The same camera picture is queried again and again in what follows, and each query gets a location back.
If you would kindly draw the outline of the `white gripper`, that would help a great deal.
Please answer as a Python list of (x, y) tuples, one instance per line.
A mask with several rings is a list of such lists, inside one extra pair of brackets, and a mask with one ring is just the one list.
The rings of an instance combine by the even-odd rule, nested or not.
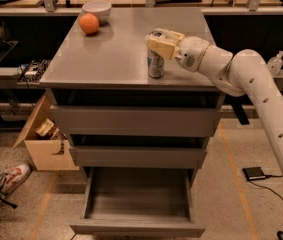
[(171, 60), (177, 56), (179, 66), (190, 72), (198, 70), (203, 55), (210, 46), (208, 41), (199, 37), (185, 37), (182, 33), (162, 28), (155, 30), (155, 36), (147, 35), (145, 44), (149, 50), (164, 59)]

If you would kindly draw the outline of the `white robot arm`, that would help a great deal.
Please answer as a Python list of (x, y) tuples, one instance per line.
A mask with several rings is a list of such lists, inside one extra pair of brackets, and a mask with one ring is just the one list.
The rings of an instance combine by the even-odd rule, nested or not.
[(174, 59), (181, 68), (198, 72), (219, 90), (249, 97), (283, 174), (283, 96), (259, 53), (245, 49), (232, 54), (196, 36), (156, 29), (145, 37), (149, 50)]

